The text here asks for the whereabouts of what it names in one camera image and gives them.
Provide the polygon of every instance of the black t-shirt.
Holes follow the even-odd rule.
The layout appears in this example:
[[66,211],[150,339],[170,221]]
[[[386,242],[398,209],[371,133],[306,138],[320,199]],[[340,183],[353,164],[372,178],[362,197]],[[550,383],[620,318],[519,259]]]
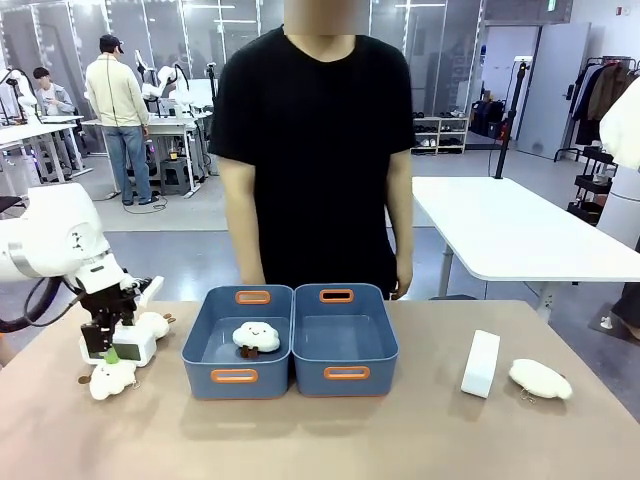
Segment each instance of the black t-shirt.
[[358,36],[322,63],[282,28],[239,50],[220,79],[211,151],[256,167],[268,283],[395,286],[385,225],[390,155],[414,145],[404,56]]

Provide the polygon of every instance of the neck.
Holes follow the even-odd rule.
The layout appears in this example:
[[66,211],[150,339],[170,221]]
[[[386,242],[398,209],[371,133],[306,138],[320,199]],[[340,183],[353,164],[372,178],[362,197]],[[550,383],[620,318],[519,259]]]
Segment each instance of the neck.
[[348,57],[356,45],[355,35],[287,35],[298,49],[320,62]]

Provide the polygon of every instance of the brown coat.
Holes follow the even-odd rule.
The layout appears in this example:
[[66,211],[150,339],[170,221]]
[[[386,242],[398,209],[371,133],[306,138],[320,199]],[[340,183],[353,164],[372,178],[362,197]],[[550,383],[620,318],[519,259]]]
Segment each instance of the brown coat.
[[602,72],[589,101],[589,120],[602,120],[614,103],[635,80],[623,65],[607,68]]

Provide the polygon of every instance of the man in black t-shirt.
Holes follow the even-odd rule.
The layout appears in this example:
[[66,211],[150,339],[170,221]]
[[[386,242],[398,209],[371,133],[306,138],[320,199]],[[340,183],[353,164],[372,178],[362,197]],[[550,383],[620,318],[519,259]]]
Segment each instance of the man in black t-shirt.
[[350,2],[295,5],[229,60],[215,103],[212,153],[242,281],[371,283],[400,298],[413,277],[407,63],[341,34]]

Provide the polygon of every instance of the black cap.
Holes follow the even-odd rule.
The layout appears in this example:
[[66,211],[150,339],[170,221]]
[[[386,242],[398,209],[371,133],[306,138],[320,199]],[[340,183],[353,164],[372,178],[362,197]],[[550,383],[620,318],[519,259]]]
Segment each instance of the black cap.
[[118,37],[114,37],[113,35],[103,35],[100,37],[100,52],[112,53],[114,47],[118,47],[120,53],[124,53],[124,51],[122,50],[122,42],[118,39]]

